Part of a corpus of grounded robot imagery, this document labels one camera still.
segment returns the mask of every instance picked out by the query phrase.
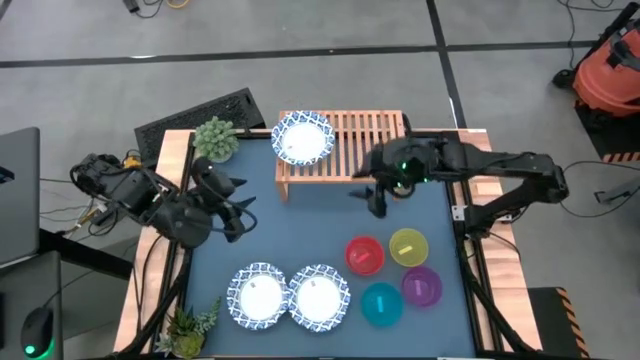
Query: white plate with blue pattern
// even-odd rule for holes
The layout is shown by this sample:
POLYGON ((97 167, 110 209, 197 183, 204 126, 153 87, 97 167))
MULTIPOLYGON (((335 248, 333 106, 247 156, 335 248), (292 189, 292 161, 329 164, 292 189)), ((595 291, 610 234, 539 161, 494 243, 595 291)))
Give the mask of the white plate with blue pattern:
POLYGON ((333 150, 336 137, 326 117, 313 111, 285 115, 271 131, 276 155, 291 165, 312 165, 333 150))
POLYGON ((238 271, 227 289, 231 317, 249 330, 273 326, 289 308, 290 298, 284 273, 264 262, 238 271))
POLYGON ((329 265, 311 265, 300 270, 289 281, 289 290, 291 317, 312 332, 338 326, 351 301, 347 282, 329 265))

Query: succulent plant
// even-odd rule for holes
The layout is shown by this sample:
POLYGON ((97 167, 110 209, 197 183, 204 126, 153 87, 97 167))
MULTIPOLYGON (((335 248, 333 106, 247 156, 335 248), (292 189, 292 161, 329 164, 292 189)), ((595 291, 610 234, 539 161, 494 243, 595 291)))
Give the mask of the succulent plant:
POLYGON ((207 312, 193 316, 193 309, 184 312, 176 308, 173 316, 169 316, 167 334, 160 334, 160 339, 155 344, 157 352, 164 352, 165 357, 169 353, 184 359, 193 359, 200 354, 204 344, 205 335, 216 324, 220 311, 221 298, 218 297, 207 312))
POLYGON ((214 116, 196 128, 196 138, 193 145, 202 156, 213 162, 225 162, 238 151, 239 143, 235 136, 233 123, 222 121, 214 116))
POLYGON ((174 340, 173 353, 187 360, 191 360, 200 355, 203 344, 204 335, 194 331, 185 336, 179 336, 174 340))

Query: orange vacuum cleaner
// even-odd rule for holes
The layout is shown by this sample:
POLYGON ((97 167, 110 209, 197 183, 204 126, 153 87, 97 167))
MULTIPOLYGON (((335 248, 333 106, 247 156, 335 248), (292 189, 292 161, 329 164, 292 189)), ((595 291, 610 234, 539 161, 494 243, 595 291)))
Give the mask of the orange vacuum cleaner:
POLYGON ((640 5, 630 2, 573 70, 553 77, 559 88, 573 88, 575 109, 587 131, 617 121, 640 121, 640 5))

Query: red cup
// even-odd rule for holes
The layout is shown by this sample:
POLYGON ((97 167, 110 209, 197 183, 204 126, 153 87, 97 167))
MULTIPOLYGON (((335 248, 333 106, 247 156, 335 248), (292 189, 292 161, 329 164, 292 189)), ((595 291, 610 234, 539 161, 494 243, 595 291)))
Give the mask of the red cup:
POLYGON ((356 236, 347 245, 345 260, 358 275, 373 275, 384 265, 384 248, 370 236, 356 236))

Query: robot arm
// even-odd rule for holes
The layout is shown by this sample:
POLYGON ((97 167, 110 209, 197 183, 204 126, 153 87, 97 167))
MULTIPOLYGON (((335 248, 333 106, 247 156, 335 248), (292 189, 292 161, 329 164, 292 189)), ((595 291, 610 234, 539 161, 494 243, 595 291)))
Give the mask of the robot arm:
POLYGON ((216 171, 206 158, 196 159, 190 174, 196 187, 181 193, 155 172, 141 166, 125 167, 113 155, 90 154, 70 171, 72 182, 82 192, 105 200, 140 225, 153 226, 186 248, 201 245, 211 231, 222 232, 227 241, 234 242, 255 228, 257 219, 246 210, 255 197, 240 203, 228 200, 245 180, 216 171), (248 229, 240 221, 243 212, 254 220, 248 229), (224 229, 213 227, 213 215, 222 219, 224 229))
POLYGON ((559 203, 569 195, 562 169, 548 155, 489 152, 466 143, 411 137, 376 145, 354 174, 354 177, 373 177, 375 189, 367 188, 350 195, 367 200, 369 210, 382 218, 386 216, 385 191, 394 197, 406 198, 422 182, 457 182, 478 175, 523 178, 524 181, 486 205, 469 205, 454 214, 454 219, 464 221, 468 234, 483 236, 505 215, 517 214, 534 202, 559 203))

